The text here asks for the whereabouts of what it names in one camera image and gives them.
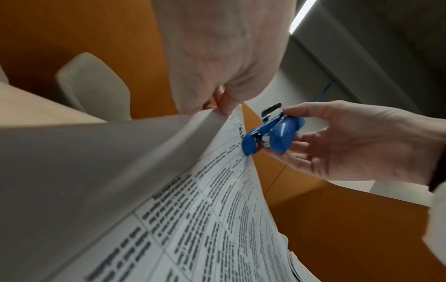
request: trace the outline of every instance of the human hand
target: human hand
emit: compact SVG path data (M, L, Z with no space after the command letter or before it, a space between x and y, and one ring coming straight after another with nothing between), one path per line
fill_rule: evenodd
M335 101L303 103L283 112L328 121L297 134L282 155L290 167L327 180L399 180L427 185L446 145L446 121L407 111Z
M214 91L225 114L269 84L279 68L295 0L153 0L172 97L181 113Z

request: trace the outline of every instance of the blue stapler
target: blue stapler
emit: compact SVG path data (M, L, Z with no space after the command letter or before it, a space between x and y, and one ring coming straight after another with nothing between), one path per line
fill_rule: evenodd
M296 132L303 127L303 118L294 118L281 112L269 120L271 114L280 109L281 103L262 111L263 124L248 132L242 140L242 150L246 156L253 155L264 147L283 154L293 143Z

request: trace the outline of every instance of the fluorescent light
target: fluorescent light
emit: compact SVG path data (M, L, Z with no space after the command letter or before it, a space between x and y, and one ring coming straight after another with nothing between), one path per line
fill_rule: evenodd
M308 14L311 7L316 3L316 0L307 0L302 8L297 13L296 17L294 18L293 22L291 23L291 26L289 27L289 33L293 34L293 32L296 30L297 26L301 23L303 18Z

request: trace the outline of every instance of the black sleeve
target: black sleeve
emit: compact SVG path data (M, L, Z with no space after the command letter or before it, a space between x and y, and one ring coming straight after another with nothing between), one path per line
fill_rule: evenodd
M446 148L438 161L437 168L429 183L429 191L434 192L437 187L446 181Z

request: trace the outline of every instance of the wrist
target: wrist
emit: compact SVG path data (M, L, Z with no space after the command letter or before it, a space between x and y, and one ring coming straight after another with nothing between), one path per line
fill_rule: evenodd
M417 115L410 126L413 153L409 157L406 181L427 186L446 148L446 120Z

